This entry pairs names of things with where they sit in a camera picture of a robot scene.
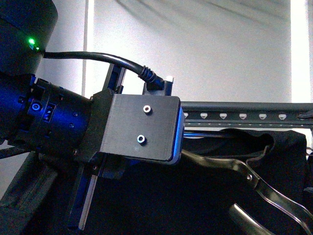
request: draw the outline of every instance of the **black cable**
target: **black cable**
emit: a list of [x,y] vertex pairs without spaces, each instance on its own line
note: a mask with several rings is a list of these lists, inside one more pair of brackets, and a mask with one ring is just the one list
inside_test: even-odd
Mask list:
[[99,52],[69,51],[69,52],[45,52],[44,58],[96,60],[119,65],[123,68],[126,68],[138,74],[138,77],[144,80],[146,83],[152,84],[153,90],[164,89],[163,79],[158,77],[153,71],[151,71],[151,69],[119,56]]

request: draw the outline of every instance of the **green led light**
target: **green led light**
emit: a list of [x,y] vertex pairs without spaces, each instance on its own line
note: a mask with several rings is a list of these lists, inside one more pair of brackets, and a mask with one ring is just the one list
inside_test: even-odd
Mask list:
[[30,38],[30,39],[28,40],[28,42],[29,42],[29,44],[35,45],[35,40],[32,39],[32,38]]

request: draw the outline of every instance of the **black plastic housing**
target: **black plastic housing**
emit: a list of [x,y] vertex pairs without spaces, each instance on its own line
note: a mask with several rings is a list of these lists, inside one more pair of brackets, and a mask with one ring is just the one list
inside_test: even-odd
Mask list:
[[35,73],[57,19],[51,0],[0,0],[0,72]]

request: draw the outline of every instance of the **white wall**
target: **white wall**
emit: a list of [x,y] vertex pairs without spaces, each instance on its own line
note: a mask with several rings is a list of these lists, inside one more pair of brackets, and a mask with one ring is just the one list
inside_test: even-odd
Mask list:
[[[172,95],[184,101],[291,102],[290,19],[251,11],[240,7],[241,16],[201,0],[94,0],[93,50],[173,75]],[[107,68],[94,63],[90,94]],[[142,91],[129,71],[124,85]]]
[[[49,41],[47,51],[71,51],[84,48],[85,0],[53,0],[59,19]],[[37,77],[81,94],[83,61],[44,59]],[[11,183],[27,154],[0,160],[0,198]]]

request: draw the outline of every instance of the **black cloth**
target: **black cloth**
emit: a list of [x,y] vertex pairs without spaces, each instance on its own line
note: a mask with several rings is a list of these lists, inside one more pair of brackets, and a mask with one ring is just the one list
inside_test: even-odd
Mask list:
[[[264,161],[254,170],[272,187],[303,203],[305,176],[309,175],[304,135],[294,131],[227,131],[238,138],[184,139],[183,148],[205,156],[245,160],[269,145]],[[25,234],[69,233],[66,211],[74,179],[75,166],[60,174]],[[240,235],[243,233],[228,216],[234,203],[277,235],[301,234],[302,228],[294,220],[265,202],[239,174],[202,168],[185,158],[176,166],[133,165],[121,180],[99,178],[82,234]]]

